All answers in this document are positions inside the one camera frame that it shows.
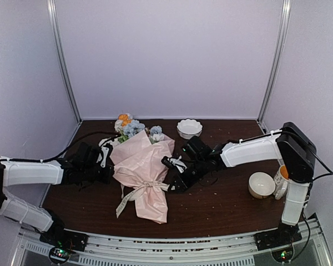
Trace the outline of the beige printed ribbon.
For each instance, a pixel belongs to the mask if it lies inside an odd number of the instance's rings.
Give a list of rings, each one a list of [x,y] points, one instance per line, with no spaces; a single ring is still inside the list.
[[[133,190],[128,194],[122,194],[122,201],[115,210],[116,216],[125,209],[129,201],[135,202],[136,214],[139,218],[145,218],[157,223],[167,222],[168,205],[165,191],[169,185],[164,183],[167,171],[156,173],[154,177],[146,174],[139,175],[126,167],[116,167],[114,178],[120,182],[121,189],[130,187]]]

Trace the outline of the pink wrapping paper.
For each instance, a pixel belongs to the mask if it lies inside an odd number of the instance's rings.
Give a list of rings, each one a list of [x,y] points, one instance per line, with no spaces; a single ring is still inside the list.
[[[135,202],[137,217],[162,224],[167,222],[168,205],[165,192],[169,185],[164,183],[168,168],[162,164],[163,157],[174,151],[174,140],[164,139],[152,143],[143,130],[129,140],[113,148],[110,158],[114,164],[114,179],[121,188],[133,190],[122,193],[122,200],[115,210],[119,217],[130,201]]]

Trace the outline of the fake flower bouquet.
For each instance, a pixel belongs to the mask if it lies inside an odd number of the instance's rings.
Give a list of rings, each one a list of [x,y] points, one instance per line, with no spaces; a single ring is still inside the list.
[[[163,134],[161,126],[158,125],[148,128],[139,120],[133,119],[133,116],[129,113],[120,114],[118,116],[118,119],[114,124],[114,129],[117,133],[120,133],[120,136],[113,137],[111,140],[102,139],[99,142],[100,147],[107,147],[107,144],[116,147],[142,131],[147,134],[147,137],[152,144],[163,141],[165,139],[165,135]]]

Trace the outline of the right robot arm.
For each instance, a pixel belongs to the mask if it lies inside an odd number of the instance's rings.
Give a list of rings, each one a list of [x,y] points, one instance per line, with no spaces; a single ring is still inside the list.
[[[297,230],[313,169],[298,151],[293,124],[263,134],[254,121],[205,120],[200,136],[175,142],[176,164],[168,172],[168,236],[223,236],[270,229],[277,244],[286,244]],[[279,160],[299,167],[289,179],[285,199],[256,199],[249,192],[254,173],[273,176]]]

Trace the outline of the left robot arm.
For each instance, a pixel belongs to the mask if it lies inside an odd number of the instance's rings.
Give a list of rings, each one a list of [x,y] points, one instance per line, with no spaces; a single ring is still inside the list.
[[[18,198],[8,192],[7,188],[32,184],[108,183],[113,170],[108,165],[112,150],[111,144],[91,146],[82,142],[77,152],[68,159],[29,160],[0,157],[0,215],[46,233],[57,246],[65,245],[69,235],[59,217]]]

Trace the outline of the white scalloped dish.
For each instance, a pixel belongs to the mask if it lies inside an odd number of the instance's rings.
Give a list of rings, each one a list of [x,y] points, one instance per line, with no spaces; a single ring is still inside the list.
[[[193,136],[200,136],[203,126],[194,119],[185,119],[177,123],[176,129],[181,138],[189,140]]]

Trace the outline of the white round bowl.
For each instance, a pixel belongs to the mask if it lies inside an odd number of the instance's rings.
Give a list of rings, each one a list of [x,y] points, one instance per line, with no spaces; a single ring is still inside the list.
[[[275,191],[273,178],[264,172],[253,173],[248,180],[249,193],[256,199],[269,197]]]

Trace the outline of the floral mug orange inside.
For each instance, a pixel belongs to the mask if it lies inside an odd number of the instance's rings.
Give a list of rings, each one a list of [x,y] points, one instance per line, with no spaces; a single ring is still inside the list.
[[[275,190],[273,195],[276,200],[280,200],[287,193],[287,187],[289,184],[289,174],[287,172],[286,166],[281,165],[274,176]]]

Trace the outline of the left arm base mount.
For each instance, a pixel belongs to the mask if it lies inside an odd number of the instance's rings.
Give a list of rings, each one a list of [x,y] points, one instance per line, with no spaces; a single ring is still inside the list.
[[[37,229],[35,231],[39,233],[41,242],[53,246],[48,252],[48,258],[56,265],[64,264],[70,260],[72,255],[85,251],[88,243],[86,234],[62,228],[50,229],[47,232],[41,232]]]

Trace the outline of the aluminium front rail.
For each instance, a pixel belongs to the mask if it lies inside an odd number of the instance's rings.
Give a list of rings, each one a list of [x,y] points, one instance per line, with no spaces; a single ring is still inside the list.
[[[84,251],[64,265],[281,265],[280,255],[293,251],[290,265],[332,265],[317,218],[299,224],[302,239],[260,250],[254,233],[202,238],[131,238],[88,234]]]

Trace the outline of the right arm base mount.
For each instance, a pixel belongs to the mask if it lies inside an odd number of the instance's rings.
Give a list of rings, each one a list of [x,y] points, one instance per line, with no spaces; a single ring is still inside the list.
[[[254,239],[258,251],[269,249],[276,262],[288,263],[295,256],[294,243],[302,240],[302,235],[275,229],[256,233]]]

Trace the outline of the left aluminium corner post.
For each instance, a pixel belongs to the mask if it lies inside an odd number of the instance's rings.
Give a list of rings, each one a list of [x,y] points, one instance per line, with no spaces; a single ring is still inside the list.
[[[69,104],[72,108],[75,120],[77,124],[80,124],[82,122],[81,115],[78,110],[78,105],[74,96],[74,92],[72,89],[72,85],[70,82],[70,77],[68,73],[67,63],[64,56],[64,50],[63,50],[63,44],[62,39],[60,36],[60,29],[59,29],[59,22],[58,22],[58,16],[57,16],[57,9],[56,9],[56,1],[54,0],[47,0],[47,8],[48,8],[48,15],[53,31],[53,38],[55,43],[55,49],[58,56],[58,64],[60,68],[60,72],[63,79],[64,88],[67,93]]]

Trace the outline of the aluminium corner post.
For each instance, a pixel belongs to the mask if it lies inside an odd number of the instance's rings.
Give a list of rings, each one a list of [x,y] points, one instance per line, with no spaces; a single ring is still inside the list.
[[[58,22],[58,16],[57,16],[57,9],[56,9],[56,1],[54,0],[47,0],[47,8],[48,8],[48,15],[53,31],[53,38],[55,43],[55,49],[58,56],[58,64],[60,68],[60,72],[63,79],[64,88],[67,93],[69,104],[72,108],[75,120],[77,124],[80,124],[82,122],[81,115],[78,110],[78,105],[74,96],[74,92],[72,89],[72,85],[70,82],[70,77],[68,73],[67,63],[64,56],[64,50],[63,50],[63,44],[62,39],[60,36],[60,29],[59,29],[59,22]]]
[[[265,125],[264,120],[265,120],[266,111],[270,104],[271,95],[273,93],[273,89],[276,83],[276,78],[279,72],[281,57],[284,51],[286,37],[289,28],[290,14],[291,14],[291,0],[283,0],[273,61],[271,64],[270,74],[265,94],[263,97],[262,105],[257,118],[257,122],[261,126]]]

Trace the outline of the right aluminium corner post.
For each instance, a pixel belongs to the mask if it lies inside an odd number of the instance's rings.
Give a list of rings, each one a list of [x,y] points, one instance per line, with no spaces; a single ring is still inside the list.
[[[265,120],[266,111],[270,104],[271,95],[273,93],[273,89],[276,83],[276,78],[279,72],[281,57],[284,51],[286,37],[289,28],[290,14],[291,14],[291,0],[283,0],[273,61],[271,64],[270,74],[265,94],[263,97],[262,105],[257,118],[257,122],[261,126],[265,125],[264,120]]]

